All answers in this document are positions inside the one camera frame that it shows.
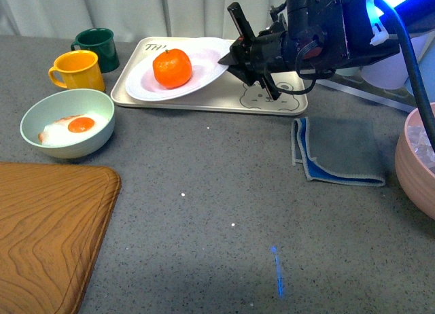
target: tangerine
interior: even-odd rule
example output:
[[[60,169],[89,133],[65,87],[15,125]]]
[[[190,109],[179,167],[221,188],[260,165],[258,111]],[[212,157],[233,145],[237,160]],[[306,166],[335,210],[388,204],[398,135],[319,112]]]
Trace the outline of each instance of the tangerine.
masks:
[[[192,77],[189,56],[180,49],[165,50],[152,62],[156,81],[165,88],[177,88]]]

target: white plate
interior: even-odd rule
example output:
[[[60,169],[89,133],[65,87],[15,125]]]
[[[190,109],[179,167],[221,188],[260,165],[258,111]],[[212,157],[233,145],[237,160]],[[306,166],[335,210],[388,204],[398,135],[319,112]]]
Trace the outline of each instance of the white plate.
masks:
[[[178,88],[165,88],[154,78],[153,60],[159,52],[137,64],[126,79],[126,90],[133,98],[142,101],[163,101],[182,97],[216,80],[228,68],[218,64],[230,51],[231,43],[216,37],[199,37],[180,42],[175,48],[183,50],[192,63],[192,77]]]

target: bowl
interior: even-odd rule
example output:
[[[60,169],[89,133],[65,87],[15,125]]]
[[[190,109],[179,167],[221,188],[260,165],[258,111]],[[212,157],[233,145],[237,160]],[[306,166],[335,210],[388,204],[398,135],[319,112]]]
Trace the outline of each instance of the bowl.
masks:
[[[87,139],[65,146],[42,145],[38,134],[44,127],[61,118],[95,113],[108,123]],[[115,126],[115,105],[110,97],[87,88],[66,90],[44,98],[30,108],[21,119],[22,138],[35,149],[55,158],[72,159],[91,154],[110,138]]]
[[[435,219],[435,174],[429,170],[413,150],[408,136],[408,126],[423,126],[418,109],[405,121],[396,147],[396,173],[406,195],[424,213]]]

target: egg yolk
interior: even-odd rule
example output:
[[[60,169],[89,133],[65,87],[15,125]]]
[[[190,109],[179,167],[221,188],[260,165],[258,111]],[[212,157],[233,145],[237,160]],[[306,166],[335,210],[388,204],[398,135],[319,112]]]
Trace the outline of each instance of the egg yolk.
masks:
[[[71,121],[68,124],[68,130],[72,133],[82,133],[90,130],[95,124],[95,121],[88,117],[80,117]]]

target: pink bowl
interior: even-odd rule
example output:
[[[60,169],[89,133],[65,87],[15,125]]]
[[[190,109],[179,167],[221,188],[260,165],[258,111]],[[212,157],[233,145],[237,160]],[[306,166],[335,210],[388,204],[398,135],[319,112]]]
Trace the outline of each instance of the pink bowl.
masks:
[[[435,103],[430,104],[435,112]],[[396,147],[395,166],[400,185],[410,200],[424,213],[435,219],[435,174],[414,153],[408,137],[408,126],[422,126],[418,109],[406,119]]]

